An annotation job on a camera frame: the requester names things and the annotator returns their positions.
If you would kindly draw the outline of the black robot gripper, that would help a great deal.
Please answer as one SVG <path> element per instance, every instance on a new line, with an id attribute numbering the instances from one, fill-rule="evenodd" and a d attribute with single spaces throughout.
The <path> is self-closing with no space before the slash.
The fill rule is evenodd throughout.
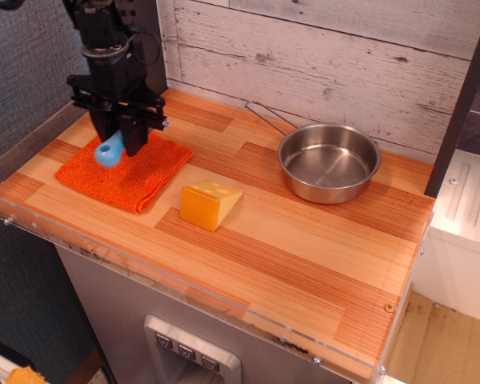
<path id="1" fill-rule="evenodd" d="M 74 104 L 89 111 L 102 142 L 121 130 L 126 154 L 133 157 L 147 144 L 148 128 L 169 126 L 165 100 L 148 87 L 146 67 L 133 54 L 87 61 L 90 74 L 72 74 L 66 80 Z"/>

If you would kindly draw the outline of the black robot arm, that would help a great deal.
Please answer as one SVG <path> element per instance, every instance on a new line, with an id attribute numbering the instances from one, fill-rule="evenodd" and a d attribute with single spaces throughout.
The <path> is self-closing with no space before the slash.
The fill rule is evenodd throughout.
<path id="1" fill-rule="evenodd" d="M 102 144 L 96 159 L 114 166 L 133 157 L 152 130 L 168 119 L 167 88 L 158 10 L 154 1 L 66 1 L 79 32 L 88 75 L 71 75 L 73 103 L 88 110 Z"/>

